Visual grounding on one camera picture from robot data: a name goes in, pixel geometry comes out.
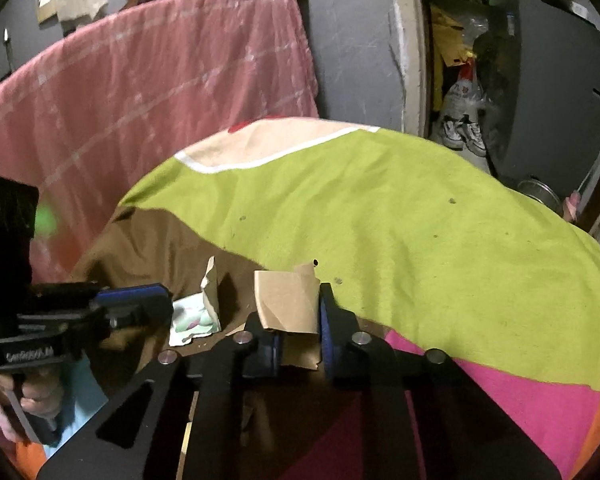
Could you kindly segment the person left hand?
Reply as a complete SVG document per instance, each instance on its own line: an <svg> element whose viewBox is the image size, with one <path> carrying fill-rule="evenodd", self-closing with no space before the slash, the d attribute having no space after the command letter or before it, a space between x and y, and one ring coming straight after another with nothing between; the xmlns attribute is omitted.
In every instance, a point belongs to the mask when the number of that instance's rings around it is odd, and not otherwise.
<svg viewBox="0 0 600 480"><path fill-rule="evenodd" d="M39 418L52 419L61 411L64 387L57 366L29 368L24 372L19 403L23 411ZM12 375L0 375L0 401L9 405L9 393L15 391Z"/></svg>

